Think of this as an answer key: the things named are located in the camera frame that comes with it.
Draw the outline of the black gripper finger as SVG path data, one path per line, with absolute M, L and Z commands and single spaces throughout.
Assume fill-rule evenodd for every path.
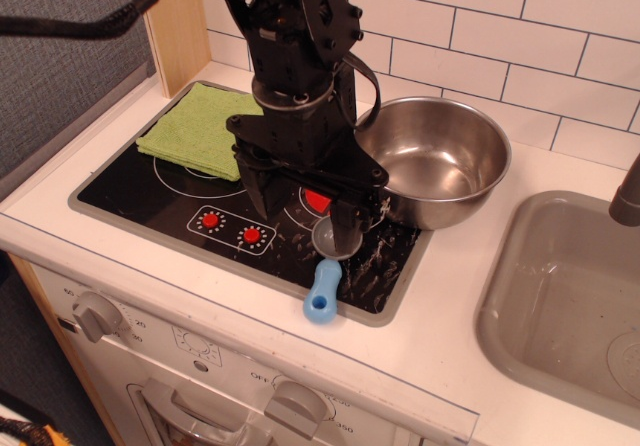
M 236 150 L 234 155 L 255 210 L 263 218 L 277 215 L 290 199 L 298 172 L 264 150 Z
M 341 195 L 331 202 L 330 219 L 337 253 L 354 253 L 375 220 L 375 200 L 367 195 Z

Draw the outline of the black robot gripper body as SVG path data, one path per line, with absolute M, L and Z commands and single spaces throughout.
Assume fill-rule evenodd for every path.
M 388 174 L 358 145 L 354 105 L 337 100 L 301 111 L 265 108 L 258 115 L 234 115 L 227 129 L 236 150 L 264 150 L 298 172 L 295 184 L 332 200 L 367 195 L 381 207 Z

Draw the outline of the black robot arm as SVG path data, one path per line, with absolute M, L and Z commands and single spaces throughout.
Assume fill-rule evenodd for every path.
M 227 122 L 255 209 L 272 217 L 294 186 L 330 201 L 336 251 L 352 255 L 382 214 L 388 175 L 358 145 L 355 75 L 371 70 L 351 51 L 361 10 L 349 0 L 225 0 L 248 43 L 259 115 Z

